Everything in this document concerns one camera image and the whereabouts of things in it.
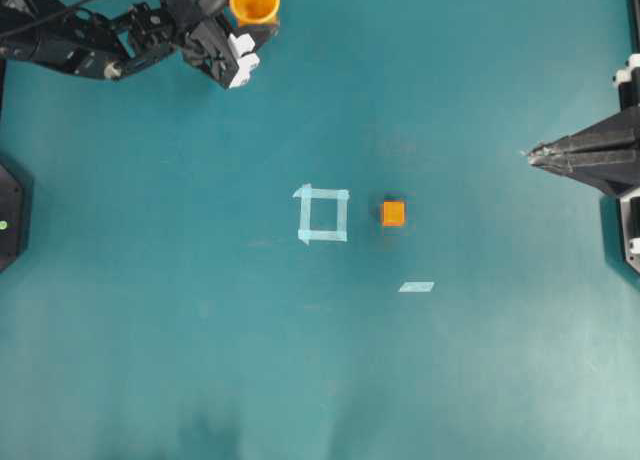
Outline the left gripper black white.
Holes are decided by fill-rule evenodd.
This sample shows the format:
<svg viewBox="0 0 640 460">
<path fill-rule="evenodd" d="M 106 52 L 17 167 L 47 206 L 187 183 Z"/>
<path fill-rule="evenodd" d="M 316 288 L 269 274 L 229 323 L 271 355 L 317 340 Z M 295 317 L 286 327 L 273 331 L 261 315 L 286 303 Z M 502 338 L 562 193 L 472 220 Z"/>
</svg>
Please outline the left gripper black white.
<svg viewBox="0 0 640 460">
<path fill-rule="evenodd" d="M 230 0 L 160 0 L 175 24 L 174 44 L 186 63 L 225 89 L 249 82 L 257 51 L 279 31 L 279 23 L 234 26 L 225 14 Z"/>
</svg>

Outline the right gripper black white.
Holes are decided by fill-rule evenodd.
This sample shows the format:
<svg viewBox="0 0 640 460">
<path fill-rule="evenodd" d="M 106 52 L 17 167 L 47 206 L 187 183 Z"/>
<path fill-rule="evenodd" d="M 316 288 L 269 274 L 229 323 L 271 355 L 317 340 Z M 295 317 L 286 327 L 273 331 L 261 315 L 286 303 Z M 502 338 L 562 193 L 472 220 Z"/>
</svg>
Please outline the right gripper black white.
<svg viewBox="0 0 640 460">
<path fill-rule="evenodd" d="M 613 77 L 621 111 L 582 131 L 542 143 L 529 164 L 619 201 L 625 249 L 639 272 L 639 54 Z"/>
</svg>

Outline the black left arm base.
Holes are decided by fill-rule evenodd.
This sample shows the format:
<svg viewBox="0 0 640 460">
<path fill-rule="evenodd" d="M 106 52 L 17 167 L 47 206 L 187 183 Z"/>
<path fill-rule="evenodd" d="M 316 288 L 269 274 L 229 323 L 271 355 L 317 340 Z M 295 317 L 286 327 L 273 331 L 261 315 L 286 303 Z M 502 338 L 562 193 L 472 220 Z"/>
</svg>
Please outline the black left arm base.
<svg viewBox="0 0 640 460">
<path fill-rule="evenodd" d="M 17 160 L 1 154 L 1 272 L 28 247 L 34 178 Z"/>
</svg>

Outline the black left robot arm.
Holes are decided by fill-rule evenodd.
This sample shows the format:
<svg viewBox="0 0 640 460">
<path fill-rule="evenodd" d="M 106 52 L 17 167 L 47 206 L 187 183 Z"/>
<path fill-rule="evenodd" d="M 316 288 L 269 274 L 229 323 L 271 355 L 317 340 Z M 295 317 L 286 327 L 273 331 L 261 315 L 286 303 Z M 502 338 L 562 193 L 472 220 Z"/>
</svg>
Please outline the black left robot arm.
<svg viewBox="0 0 640 460">
<path fill-rule="evenodd" d="M 224 89 L 258 67 L 279 29 L 281 0 L 158 0 L 108 18 L 87 1 L 2 0 L 1 57 L 58 73 L 120 81 L 176 52 Z"/>
</svg>

